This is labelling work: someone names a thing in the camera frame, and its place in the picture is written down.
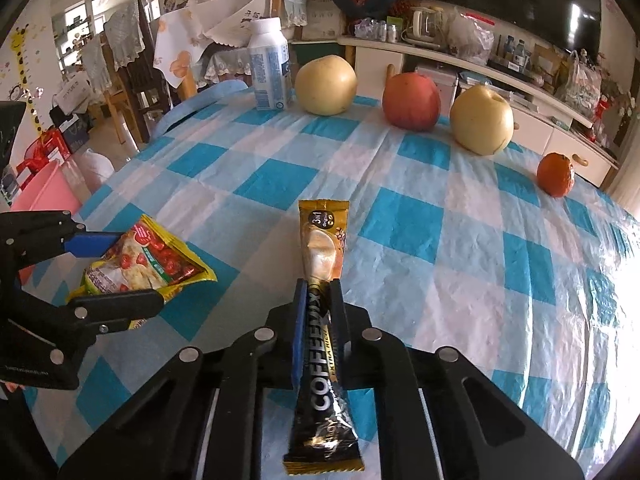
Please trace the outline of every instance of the bottle label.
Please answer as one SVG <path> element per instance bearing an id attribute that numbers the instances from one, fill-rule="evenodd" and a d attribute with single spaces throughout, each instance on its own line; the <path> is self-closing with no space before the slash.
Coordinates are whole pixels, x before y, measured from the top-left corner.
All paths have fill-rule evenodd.
<path id="1" fill-rule="evenodd" d="M 288 108 L 292 93 L 288 46 L 284 44 L 251 48 L 250 55 L 256 108 Z"/>

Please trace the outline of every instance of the water bottle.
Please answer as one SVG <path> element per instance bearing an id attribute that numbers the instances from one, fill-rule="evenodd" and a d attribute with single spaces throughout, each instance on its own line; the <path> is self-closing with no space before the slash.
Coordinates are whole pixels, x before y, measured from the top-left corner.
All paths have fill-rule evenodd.
<path id="1" fill-rule="evenodd" d="M 504 59 L 507 61 L 513 61 L 514 41 L 513 36 L 507 36 L 507 41 L 504 43 Z"/>
<path id="2" fill-rule="evenodd" d="M 520 40 L 513 51 L 513 62 L 521 68 L 527 63 L 527 51 L 524 47 L 524 40 Z"/>
<path id="3" fill-rule="evenodd" d="M 289 47 L 280 30 L 280 19 L 253 20 L 251 28 L 248 49 L 255 107 L 258 110 L 287 109 L 292 95 Z"/>

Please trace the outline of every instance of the table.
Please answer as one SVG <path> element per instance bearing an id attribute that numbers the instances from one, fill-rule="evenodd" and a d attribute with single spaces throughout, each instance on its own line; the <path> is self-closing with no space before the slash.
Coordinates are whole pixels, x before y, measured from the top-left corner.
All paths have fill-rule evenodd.
<path id="1" fill-rule="evenodd" d="M 224 348 L 290 301 L 302 275 L 297 200 L 333 198 L 351 201 L 345 300 L 411 346 L 457 347 L 592 477 L 640 413 L 640 230 L 579 177 L 565 199 L 541 192 L 539 160 L 513 143 L 475 156 L 446 124 L 407 134 L 367 98 L 335 117 L 257 111 L 250 90 L 203 108 L 77 218 L 118 231 L 152 215 L 218 282 L 186 288 L 135 332 L 101 337 L 78 391 L 28 388 L 44 441 L 63 462 L 180 348 Z M 27 289 L 62 304 L 87 263 L 41 264 Z M 343 478 L 379 478 L 372 391 L 350 401 L 367 471 Z M 294 403 L 266 394 L 264 478 L 285 478 Z"/>

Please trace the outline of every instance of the pink bucket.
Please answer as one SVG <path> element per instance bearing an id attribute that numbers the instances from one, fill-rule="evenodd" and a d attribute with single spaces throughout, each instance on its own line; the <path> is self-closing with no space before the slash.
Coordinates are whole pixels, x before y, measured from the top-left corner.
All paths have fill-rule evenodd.
<path id="1" fill-rule="evenodd" d="M 66 181 L 57 160 L 52 160 L 31 179 L 22 193 L 14 200 L 11 211 L 64 211 L 77 213 L 81 207 Z M 20 281 L 25 283 L 33 266 L 20 271 Z"/>

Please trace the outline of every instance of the curtain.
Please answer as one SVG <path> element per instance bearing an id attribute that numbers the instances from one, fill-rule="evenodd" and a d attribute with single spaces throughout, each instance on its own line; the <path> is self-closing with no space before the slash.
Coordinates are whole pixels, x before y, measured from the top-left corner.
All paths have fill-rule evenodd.
<path id="1" fill-rule="evenodd" d="M 622 166 L 607 193 L 629 213 L 640 219 L 640 120 L 638 114 L 629 125 L 627 146 L 622 159 Z"/>

